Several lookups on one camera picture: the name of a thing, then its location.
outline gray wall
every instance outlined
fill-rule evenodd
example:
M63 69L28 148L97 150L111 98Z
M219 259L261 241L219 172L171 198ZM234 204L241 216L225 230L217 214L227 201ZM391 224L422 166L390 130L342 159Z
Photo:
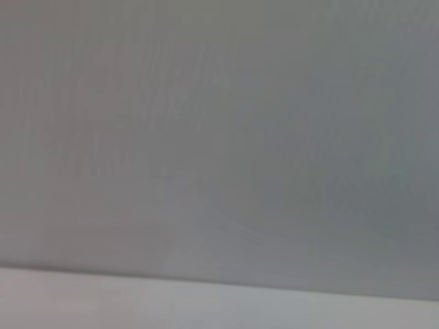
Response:
M0 3L0 263L439 300L439 2Z

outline ceiling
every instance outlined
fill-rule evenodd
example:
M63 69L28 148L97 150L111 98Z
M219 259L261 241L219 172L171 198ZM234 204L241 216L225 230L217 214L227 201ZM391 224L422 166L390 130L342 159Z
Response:
M0 3L0 263L439 300L439 2Z

